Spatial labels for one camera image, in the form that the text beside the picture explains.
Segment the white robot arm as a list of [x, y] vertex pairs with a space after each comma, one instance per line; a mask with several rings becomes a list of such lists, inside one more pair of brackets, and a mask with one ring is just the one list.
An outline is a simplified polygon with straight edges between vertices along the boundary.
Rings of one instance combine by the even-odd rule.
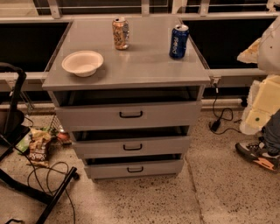
[[254, 135], [280, 109], [280, 16], [237, 59], [243, 63], [256, 63], [267, 74], [266, 79], [251, 85], [248, 106], [241, 117], [241, 133]]

